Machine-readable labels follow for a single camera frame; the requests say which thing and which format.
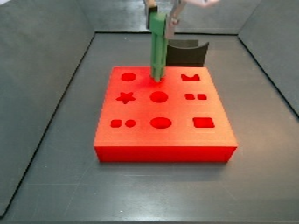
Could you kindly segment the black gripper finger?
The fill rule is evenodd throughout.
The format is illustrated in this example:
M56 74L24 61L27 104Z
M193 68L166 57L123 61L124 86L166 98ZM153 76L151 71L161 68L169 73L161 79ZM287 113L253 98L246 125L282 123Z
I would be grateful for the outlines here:
M155 0L144 0L146 28L150 28L150 17L158 12L158 4Z

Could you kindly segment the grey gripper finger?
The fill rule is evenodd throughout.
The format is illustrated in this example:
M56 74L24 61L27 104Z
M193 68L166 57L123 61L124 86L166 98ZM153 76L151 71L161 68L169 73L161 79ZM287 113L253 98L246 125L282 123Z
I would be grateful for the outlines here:
M179 15L183 11L185 1L174 0L173 10L166 18L165 37L171 39L175 33L175 26L179 24Z

